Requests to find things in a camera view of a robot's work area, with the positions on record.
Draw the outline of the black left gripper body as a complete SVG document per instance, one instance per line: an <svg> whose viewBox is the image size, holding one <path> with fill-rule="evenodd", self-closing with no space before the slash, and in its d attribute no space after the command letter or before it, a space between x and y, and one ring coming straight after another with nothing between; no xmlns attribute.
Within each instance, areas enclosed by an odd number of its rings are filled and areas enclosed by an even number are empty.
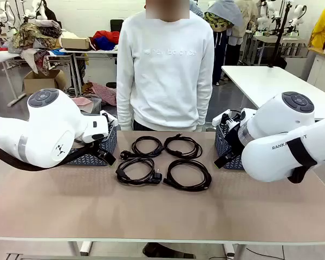
<svg viewBox="0 0 325 260"><path fill-rule="evenodd" d="M92 155L95 157L106 157L110 152L101 146L102 142L95 141L92 146Z"/></svg>

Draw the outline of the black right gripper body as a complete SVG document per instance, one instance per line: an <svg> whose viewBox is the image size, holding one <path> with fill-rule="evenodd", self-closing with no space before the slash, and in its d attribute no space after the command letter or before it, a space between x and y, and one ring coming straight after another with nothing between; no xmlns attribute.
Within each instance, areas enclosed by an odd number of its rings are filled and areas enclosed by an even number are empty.
<svg viewBox="0 0 325 260"><path fill-rule="evenodd" d="M233 127L225 136L225 140L230 146L226 152L226 157L237 157L242 154L244 145L241 143L238 137L239 129L240 127Z"/></svg>

